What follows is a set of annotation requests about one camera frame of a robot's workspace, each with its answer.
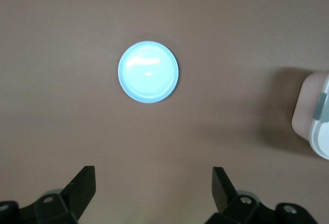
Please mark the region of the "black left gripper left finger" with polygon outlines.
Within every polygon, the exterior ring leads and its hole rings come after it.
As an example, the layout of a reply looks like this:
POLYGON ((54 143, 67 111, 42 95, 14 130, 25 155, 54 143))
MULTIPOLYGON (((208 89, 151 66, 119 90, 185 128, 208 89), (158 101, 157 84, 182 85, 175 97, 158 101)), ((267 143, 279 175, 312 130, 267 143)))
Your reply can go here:
POLYGON ((48 191, 20 209, 20 223, 78 223, 95 192, 95 167, 85 166, 65 188, 48 191))

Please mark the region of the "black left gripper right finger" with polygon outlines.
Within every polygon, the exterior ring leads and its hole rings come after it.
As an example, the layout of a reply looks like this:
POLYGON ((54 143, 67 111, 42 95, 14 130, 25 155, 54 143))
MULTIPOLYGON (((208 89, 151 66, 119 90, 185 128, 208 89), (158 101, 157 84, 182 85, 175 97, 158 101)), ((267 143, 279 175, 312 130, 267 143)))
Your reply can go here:
POLYGON ((274 211, 255 194, 237 191, 222 167, 212 169, 212 196, 217 212, 206 223, 274 223, 274 211))

